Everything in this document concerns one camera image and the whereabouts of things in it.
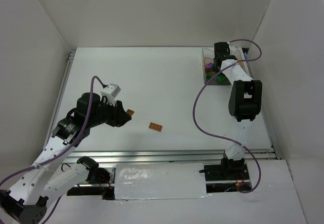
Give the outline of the brown lego plate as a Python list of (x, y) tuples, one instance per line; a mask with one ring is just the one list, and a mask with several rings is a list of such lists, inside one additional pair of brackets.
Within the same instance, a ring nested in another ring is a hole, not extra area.
[(128, 110), (126, 111), (126, 113), (127, 113), (129, 116), (132, 116), (132, 115), (135, 113), (135, 111), (133, 111), (133, 110), (131, 110), (131, 109), (128, 109)]

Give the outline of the green rounded lego brick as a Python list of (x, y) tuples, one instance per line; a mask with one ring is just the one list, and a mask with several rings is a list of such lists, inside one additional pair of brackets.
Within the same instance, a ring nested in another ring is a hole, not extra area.
[(223, 82), (223, 81), (226, 81), (227, 80), (227, 78), (225, 77), (225, 76), (218, 76), (217, 78), (216, 78), (216, 81), (217, 82)]

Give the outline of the orange-brown lego plate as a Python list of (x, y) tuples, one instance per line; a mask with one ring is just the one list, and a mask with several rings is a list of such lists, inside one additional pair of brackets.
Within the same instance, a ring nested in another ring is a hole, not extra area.
[(156, 123), (153, 123), (153, 122), (151, 122), (149, 124), (149, 129), (151, 129), (151, 130), (155, 130), (155, 131), (161, 132), (162, 131), (162, 128), (163, 128), (163, 126), (160, 125), (160, 124), (156, 124)]

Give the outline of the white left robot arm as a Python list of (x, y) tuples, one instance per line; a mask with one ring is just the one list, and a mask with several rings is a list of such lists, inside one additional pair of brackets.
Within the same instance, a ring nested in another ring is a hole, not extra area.
[(95, 126), (121, 127), (131, 119), (120, 100), (110, 104), (107, 96), (82, 94), (76, 107), (57, 123), (32, 170), (9, 189), (1, 190), (1, 209), (19, 223), (39, 223), (49, 206), (73, 186), (82, 182), (98, 184), (108, 181), (109, 172), (87, 156), (79, 158), (61, 175), (53, 175), (76, 149), (72, 142), (77, 137), (83, 140)]

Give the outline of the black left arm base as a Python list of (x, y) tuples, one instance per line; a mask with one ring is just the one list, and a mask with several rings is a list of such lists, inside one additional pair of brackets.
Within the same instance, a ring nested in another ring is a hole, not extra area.
[(75, 185), (67, 196), (98, 196), (102, 200), (115, 200), (115, 167), (99, 167), (90, 181)]

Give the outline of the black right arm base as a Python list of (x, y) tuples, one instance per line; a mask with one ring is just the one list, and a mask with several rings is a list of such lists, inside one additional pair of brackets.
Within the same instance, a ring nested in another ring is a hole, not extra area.
[(226, 182), (226, 181), (247, 181), (250, 179), (247, 166), (244, 165), (243, 170), (225, 171), (221, 165), (204, 165), (204, 168), (199, 171), (205, 175), (208, 182)]

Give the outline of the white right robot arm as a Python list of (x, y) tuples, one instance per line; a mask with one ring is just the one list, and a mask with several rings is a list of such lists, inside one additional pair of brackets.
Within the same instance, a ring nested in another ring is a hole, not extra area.
[(235, 121), (234, 142), (224, 152), (222, 172), (242, 172), (248, 132), (261, 111), (262, 82), (246, 73), (227, 42), (214, 44), (213, 70), (221, 71), (232, 86), (228, 110)]

